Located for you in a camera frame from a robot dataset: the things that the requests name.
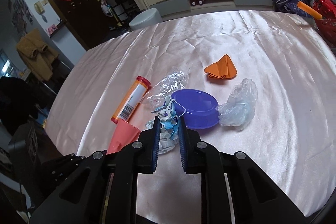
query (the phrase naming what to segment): orange foam stick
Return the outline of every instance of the orange foam stick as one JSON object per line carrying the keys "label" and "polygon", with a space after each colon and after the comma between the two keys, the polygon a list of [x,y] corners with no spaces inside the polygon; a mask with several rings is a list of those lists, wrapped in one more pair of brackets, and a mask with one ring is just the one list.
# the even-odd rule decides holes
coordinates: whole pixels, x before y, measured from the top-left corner
{"label": "orange foam stick", "polygon": [[298,2],[297,7],[305,11],[307,14],[310,14],[315,19],[319,19],[319,20],[323,19],[323,16],[319,12],[309,7],[307,4],[304,4],[302,1]]}

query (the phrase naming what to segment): orange tube container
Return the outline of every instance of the orange tube container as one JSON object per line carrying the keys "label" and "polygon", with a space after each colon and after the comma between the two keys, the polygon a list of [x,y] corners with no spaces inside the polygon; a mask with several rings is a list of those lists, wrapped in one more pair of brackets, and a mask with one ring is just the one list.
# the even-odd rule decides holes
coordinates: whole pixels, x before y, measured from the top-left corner
{"label": "orange tube container", "polygon": [[151,83],[146,78],[138,76],[114,112],[111,121],[114,123],[118,123],[119,119],[128,121],[150,86]]}
{"label": "orange tube container", "polygon": [[299,1],[297,4],[297,7],[303,11],[305,11],[307,14],[310,14],[313,18],[320,20],[323,19],[323,16],[315,11],[313,8],[309,7],[307,4],[304,4],[302,1]]}

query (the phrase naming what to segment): blue plastic bowl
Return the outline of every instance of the blue plastic bowl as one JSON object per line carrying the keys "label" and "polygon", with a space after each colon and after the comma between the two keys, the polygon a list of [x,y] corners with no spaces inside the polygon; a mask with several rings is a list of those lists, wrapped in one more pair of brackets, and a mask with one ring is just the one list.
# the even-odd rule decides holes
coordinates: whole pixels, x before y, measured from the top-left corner
{"label": "blue plastic bowl", "polygon": [[[187,128],[205,129],[219,122],[216,110],[218,102],[210,94],[201,90],[184,89],[175,91],[171,96],[186,109],[183,117]],[[177,115],[184,112],[179,104],[175,104]]]}

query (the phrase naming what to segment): orange paper napkin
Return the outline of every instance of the orange paper napkin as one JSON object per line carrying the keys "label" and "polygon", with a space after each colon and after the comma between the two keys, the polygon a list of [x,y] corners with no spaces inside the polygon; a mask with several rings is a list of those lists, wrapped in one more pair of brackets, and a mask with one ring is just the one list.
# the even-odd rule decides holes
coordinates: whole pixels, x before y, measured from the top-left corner
{"label": "orange paper napkin", "polygon": [[209,78],[231,79],[237,75],[237,70],[229,55],[226,54],[216,63],[206,67],[204,74],[206,73],[209,73]]}

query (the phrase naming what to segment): white stool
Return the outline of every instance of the white stool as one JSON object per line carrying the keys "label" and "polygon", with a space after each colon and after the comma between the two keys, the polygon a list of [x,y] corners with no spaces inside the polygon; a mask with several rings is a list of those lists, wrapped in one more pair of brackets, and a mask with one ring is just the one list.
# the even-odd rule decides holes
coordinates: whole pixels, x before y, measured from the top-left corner
{"label": "white stool", "polygon": [[162,22],[162,17],[156,8],[152,8],[138,14],[129,23],[132,31]]}

